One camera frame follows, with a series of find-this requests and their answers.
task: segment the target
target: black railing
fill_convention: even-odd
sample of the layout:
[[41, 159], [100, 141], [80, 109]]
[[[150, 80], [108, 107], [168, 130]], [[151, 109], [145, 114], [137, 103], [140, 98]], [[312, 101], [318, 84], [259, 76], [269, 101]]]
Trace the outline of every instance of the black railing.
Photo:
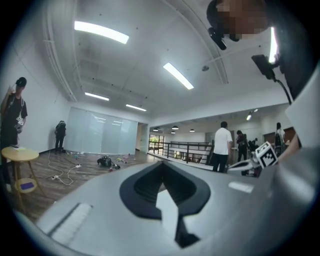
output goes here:
[[149, 142], [149, 152], [186, 163], [211, 165], [212, 151], [213, 146], [208, 142]]

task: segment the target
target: wooden floor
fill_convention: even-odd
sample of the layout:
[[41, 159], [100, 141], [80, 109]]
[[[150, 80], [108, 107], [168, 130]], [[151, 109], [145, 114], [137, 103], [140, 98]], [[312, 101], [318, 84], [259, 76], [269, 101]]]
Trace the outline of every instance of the wooden floor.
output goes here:
[[[22, 202], [26, 210], [26, 215], [33, 222], [36, 221], [46, 209], [48, 209], [55, 201], [60, 200], [65, 195], [69, 194], [86, 181], [92, 179], [93, 177], [106, 174], [109, 172], [109, 168], [100, 166], [97, 164], [97, 159], [100, 158], [97, 154], [76, 154], [78, 158], [75, 158], [75, 155], [67, 155], [66, 153], [54, 154], [53, 152], [44, 153], [39, 156], [35, 161], [32, 161], [32, 167], [34, 173], [44, 190], [45, 197], [39, 188], [28, 194], [22, 194]], [[151, 155], [146, 155], [142, 152], [136, 151], [135, 155], [128, 156], [128, 159], [123, 159], [123, 155], [120, 156], [110, 156], [112, 161], [115, 164], [121, 166], [119, 170], [113, 170], [113, 172], [122, 172], [126, 168], [143, 163], [149, 163], [158, 161], [156, 157]], [[118, 162], [116, 159], [121, 158], [127, 163], [122, 161]], [[67, 172], [75, 167], [77, 164], [82, 164], [82, 167], [75, 168], [69, 173], [69, 177], [73, 180], [73, 183], [70, 184], [71, 180], [68, 179]], [[9, 172], [11, 176], [12, 183], [13, 175], [11, 165], [9, 164]], [[61, 172], [54, 169], [57, 168], [62, 170], [64, 174], [60, 177], [64, 183], [70, 184], [65, 185], [60, 182], [58, 179], [52, 180], [52, 176], [60, 175]], [[27, 163], [21, 163], [21, 177], [28, 178], [31, 177], [31, 172]], [[9, 194], [12, 207], [19, 209], [18, 200], [15, 195], [15, 192]]]

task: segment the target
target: glass wall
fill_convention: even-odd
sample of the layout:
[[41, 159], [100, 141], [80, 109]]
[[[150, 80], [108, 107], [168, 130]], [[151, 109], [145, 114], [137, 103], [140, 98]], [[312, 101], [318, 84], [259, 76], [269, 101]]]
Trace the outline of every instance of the glass wall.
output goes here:
[[66, 124], [65, 149], [110, 155], [134, 154], [138, 123], [72, 107]]

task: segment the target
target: window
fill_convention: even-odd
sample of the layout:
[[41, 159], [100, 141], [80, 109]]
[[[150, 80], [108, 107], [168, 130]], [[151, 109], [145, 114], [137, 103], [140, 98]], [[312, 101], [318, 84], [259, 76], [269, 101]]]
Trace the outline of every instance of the window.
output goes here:
[[163, 155], [165, 136], [149, 135], [149, 152]]

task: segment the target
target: black cap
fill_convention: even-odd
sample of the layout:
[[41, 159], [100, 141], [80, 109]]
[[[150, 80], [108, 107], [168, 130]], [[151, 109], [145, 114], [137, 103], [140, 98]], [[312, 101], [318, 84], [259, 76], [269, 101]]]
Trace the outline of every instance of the black cap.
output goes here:
[[27, 84], [27, 79], [25, 79], [24, 77], [20, 77], [15, 84], [19, 87], [25, 87]]

